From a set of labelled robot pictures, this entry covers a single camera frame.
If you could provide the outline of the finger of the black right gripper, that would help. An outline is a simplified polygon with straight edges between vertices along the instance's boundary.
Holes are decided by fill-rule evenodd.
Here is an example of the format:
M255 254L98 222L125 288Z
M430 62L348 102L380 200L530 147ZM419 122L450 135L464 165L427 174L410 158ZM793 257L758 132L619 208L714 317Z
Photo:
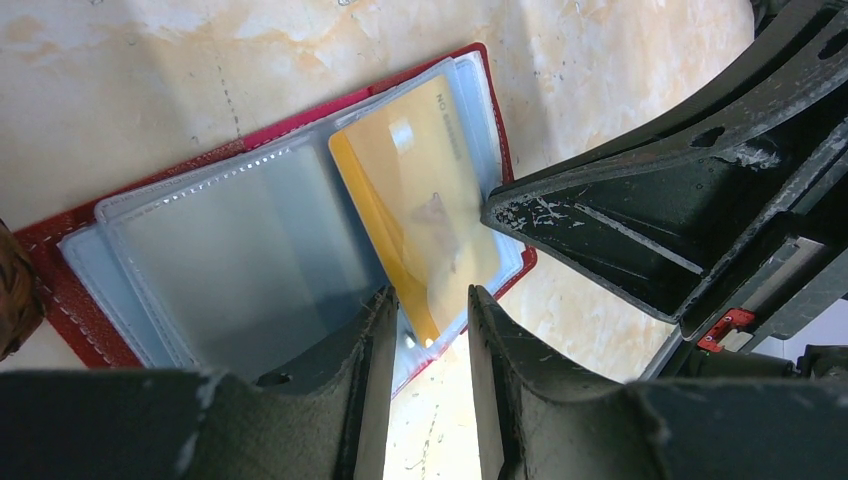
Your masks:
M693 95L755 38L750 1L525 1L533 102L516 110L525 177Z
M498 188L482 219L675 323L743 249L794 168L777 132L707 127Z

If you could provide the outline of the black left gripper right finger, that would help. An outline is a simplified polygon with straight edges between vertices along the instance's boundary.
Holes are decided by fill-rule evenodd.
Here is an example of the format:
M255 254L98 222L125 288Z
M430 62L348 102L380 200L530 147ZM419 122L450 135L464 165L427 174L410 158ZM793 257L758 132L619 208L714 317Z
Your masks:
M620 383L557 352L482 286L468 290L468 340L483 478L635 478Z

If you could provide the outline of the red leather card holder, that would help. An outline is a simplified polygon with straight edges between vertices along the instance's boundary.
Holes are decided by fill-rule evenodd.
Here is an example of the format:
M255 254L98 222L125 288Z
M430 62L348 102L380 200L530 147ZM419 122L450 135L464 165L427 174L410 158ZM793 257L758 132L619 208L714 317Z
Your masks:
M390 283L330 141L439 85L462 169L482 194L511 182L474 43L19 231L47 319L89 367L290 362Z

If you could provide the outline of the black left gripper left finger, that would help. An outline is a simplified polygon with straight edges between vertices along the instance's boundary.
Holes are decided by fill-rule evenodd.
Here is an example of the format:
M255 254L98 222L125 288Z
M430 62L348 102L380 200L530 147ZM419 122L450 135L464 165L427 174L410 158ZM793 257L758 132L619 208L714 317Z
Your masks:
M252 384L218 386L221 479L380 479L398 299L380 288L343 328Z

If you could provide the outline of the brown wicker basket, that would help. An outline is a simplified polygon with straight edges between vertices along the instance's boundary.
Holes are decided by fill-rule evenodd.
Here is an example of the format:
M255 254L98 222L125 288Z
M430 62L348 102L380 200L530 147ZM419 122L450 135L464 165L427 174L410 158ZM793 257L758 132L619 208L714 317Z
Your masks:
M44 318L32 261L1 222L1 360L16 353Z

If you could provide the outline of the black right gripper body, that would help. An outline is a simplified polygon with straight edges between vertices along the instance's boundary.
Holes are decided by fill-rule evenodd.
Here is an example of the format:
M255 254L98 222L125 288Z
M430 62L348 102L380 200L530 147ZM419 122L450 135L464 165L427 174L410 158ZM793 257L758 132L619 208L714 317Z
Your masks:
M643 371L765 376L796 367L762 350L802 332L847 293L847 122L769 200L757 231Z

